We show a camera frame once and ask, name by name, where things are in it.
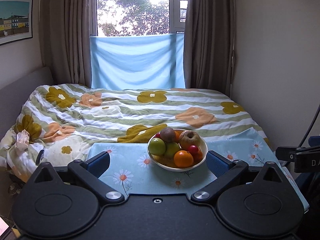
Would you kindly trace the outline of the black remote on bed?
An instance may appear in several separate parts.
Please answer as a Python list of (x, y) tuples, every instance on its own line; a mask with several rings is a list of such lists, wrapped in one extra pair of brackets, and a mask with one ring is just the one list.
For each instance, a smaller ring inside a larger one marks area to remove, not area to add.
[(39, 151), (35, 164), (38, 166), (40, 165), (41, 161), (43, 160), (43, 156), (44, 156), (44, 148), (42, 150)]

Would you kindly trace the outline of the window frame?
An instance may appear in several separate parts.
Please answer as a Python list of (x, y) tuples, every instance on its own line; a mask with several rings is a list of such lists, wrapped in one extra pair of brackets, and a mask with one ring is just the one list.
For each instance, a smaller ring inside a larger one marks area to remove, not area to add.
[(98, 36), (179, 34), (188, 0), (97, 0)]

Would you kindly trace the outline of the brown kiwi fruit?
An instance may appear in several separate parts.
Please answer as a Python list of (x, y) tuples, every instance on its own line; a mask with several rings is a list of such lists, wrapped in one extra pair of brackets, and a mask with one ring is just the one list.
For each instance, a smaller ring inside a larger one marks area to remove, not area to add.
[(160, 137), (164, 142), (175, 142), (176, 133), (171, 127), (166, 127), (160, 131)]

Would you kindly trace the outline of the light blue daisy tablecloth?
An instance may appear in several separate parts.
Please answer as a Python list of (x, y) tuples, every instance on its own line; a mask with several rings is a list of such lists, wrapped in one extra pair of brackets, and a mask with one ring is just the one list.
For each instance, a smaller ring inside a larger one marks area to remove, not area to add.
[[(263, 166), (267, 161), (278, 162), (266, 141), (253, 128), (230, 138), (206, 139), (205, 142), (209, 150), (229, 160), (243, 160), (250, 166)], [(107, 152), (111, 161), (99, 179), (124, 196), (132, 193), (185, 193), (190, 196), (216, 179), (206, 164), (184, 172), (165, 170), (151, 160), (146, 144), (95, 143), (87, 157), (92, 158), (100, 152)]]

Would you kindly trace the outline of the left brown curtain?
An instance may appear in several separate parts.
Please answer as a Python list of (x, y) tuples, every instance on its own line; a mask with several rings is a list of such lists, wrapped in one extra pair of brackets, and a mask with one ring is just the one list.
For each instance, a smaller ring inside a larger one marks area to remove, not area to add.
[(90, 38), (97, 34), (97, 0), (40, 0), (40, 46), (56, 83), (92, 84)]

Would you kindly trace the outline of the floral striped duvet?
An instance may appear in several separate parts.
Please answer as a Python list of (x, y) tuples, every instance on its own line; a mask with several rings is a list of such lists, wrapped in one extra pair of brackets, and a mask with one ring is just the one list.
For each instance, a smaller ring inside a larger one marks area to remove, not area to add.
[[(82, 85), (42, 85), (22, 106), (1, 139), (1, 170), (27, 181), (44, 159), (65, 166), (85, 159), (96, 142), (146, 143), (165, 127), (197, 132), (204, 140), (230, 138), (249, 128), (269, 141), (238, 103), (209, 89), (106, 90)], [(25, 151), (16, 148), (22, 130), (30, 134)]]

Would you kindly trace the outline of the small green apple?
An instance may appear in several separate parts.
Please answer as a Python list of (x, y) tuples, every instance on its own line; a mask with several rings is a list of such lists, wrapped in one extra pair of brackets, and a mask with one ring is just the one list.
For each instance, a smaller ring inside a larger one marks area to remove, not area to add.
[(153, 155), (163, 155), (166, 151), (165, 142), (160, 138), (152, 138), (148, 145), (148, 151)]

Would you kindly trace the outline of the large orange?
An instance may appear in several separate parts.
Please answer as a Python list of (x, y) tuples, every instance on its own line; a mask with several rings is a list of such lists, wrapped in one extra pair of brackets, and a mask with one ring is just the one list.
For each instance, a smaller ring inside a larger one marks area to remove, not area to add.
[(174, 164), (178, 168), (188, 168), (193, 166), (194, 159), (193, 156), (184, 150), (178, 151), (174, 155)]

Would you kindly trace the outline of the grey headboard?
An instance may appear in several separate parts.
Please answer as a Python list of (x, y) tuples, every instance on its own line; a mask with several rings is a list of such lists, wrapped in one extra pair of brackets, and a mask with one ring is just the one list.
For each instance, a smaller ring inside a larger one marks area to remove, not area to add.
[(42, 67), (1, 89), (1, 139), (14, 124), (30, 94), (41, 85), (53, 85), (49, 67)]

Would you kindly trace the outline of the cream yellow ceramic bowl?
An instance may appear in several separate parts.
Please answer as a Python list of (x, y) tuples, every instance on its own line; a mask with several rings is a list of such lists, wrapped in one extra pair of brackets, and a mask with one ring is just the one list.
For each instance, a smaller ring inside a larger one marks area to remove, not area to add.
[(201, 164), (204, 163), (204, 161), (206, 160), (206, 154), (207, 154), (207, 151), (208, 151), (208, 147), (207, 147), (207, 144), (206, 142), (201, 138), (201, 144), (200, 146), (198, 146), (198, 148), (201, 150), (201, 152), (203, 153), (203, 159), (197, 163), (197, 164), (193, 164), (193, 166), (191, 167), (188, 167), (188, 168), (178, 168), (175, 164), (174, 164), (174, 158), (172, 159), (168, 159), (163, 155), (153, 155), (153, 154), (150, 154), (149, 151), (148, 151), (148, 145), (147, 145), (147, 152), (148, 152), (148, 155), (149, 157), (151, 158), (151, 160), (156, 164), (158, 165), (159, 167), (165, 169), (165, 170), (168, 170), (168, 171), (172, 171), (172, 172), (185, 172), (185, 171), (190, 171), (196, 167), (199, 167)]

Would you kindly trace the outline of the right brown curtain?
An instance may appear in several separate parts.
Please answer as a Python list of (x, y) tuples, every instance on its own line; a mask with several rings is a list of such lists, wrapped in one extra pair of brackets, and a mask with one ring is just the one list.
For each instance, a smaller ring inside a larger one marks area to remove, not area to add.
[(234, 0), (188, 0), (183, 71), (187, 88), (231, 93)]

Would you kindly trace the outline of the red cherry tomato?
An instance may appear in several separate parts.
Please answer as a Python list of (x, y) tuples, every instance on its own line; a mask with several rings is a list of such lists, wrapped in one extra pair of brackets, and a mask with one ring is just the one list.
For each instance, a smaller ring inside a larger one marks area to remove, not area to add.
[(198, 148), (196, 145), (190, 145), (190, 146), (188, 147), (188, 152), (189, 152), (191, 155), (198, 154), (199, 148)]

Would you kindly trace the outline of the brown curtain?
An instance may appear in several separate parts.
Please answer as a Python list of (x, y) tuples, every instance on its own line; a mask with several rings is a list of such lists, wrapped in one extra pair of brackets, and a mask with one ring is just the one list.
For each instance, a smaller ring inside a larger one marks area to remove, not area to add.
[(188, 0), (183, 71), (187, 88), (231, 93), (234, 0)]
[(40, 0), (40, 46), (56, 83), (92, 84), (90, 38), (97, 34), (97, 0)]

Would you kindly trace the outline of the brown wrinkled apple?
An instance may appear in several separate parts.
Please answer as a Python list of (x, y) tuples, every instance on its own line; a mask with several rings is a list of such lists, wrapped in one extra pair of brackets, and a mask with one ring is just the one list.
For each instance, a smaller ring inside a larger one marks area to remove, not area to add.
[(201, 138), (200, 136), (194, 131), (183, 131), (178, 140), (181, 149), (187, 150), (191, 145), (200, 146)]

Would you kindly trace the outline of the small orange mandarin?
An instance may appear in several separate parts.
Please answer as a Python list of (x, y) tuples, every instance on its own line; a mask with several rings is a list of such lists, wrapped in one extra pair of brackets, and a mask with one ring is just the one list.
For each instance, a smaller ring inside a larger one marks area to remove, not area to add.
[(194, 164), (199, 163), (203, 159), (203, 153), (200, 149), (198, 149), (197, 152), (194, 151), (191, 155), (193, 156)]

